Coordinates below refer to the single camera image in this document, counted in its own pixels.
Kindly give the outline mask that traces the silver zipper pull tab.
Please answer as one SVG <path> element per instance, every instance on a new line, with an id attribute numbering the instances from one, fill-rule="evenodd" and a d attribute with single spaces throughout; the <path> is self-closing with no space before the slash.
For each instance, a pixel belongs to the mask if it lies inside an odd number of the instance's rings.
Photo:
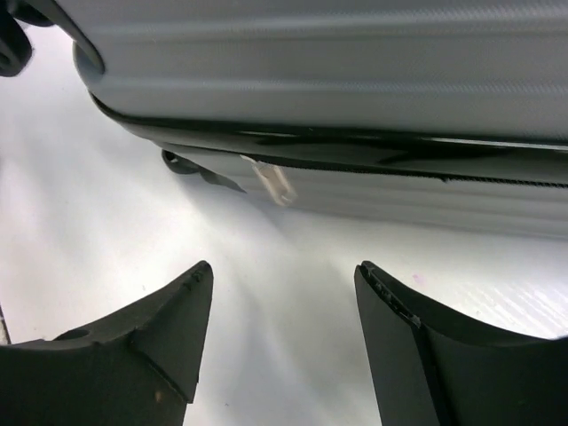
<path id="1" fill-rule="evenodd" d="M 288 181 L 281 167 L 260 162 L 245 155 L 242 155 L 241 158 L 251 164 L 252 170 L 274 203 L 282 207 L 287 207 L 294 203 L 297 198 L 296 190 Z"/>

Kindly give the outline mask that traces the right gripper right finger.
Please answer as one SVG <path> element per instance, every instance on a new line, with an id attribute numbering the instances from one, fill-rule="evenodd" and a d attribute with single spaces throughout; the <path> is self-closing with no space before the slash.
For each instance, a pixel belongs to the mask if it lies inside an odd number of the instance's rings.
<path id="1" fill-rule="evenodd" d="M 383 425 L 565 425 L 567 340 L 473 319 L 375 264 L 354 284 Z"/>

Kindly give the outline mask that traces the grey suitcase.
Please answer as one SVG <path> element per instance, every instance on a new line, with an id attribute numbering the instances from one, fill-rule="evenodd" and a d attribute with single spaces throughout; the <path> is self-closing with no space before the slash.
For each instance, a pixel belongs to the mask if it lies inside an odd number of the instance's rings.
<path id="1" fill-rule="evenodd" d="M 179 174 L 274 203 L 245 155 L 290 208 L 567 235 L 564 1 L 4 1 L 2 77 L 28 26 Z"/>

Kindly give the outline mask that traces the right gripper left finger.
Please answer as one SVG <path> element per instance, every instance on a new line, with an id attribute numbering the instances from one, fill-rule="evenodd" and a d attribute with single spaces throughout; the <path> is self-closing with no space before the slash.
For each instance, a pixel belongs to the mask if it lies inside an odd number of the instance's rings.
<path id="1" fill-rule="evenodd" d="M 200 261 L 165 287 L 51 341 L 1 348 L 3 425 L 180 425 L 212 302 Z"/>

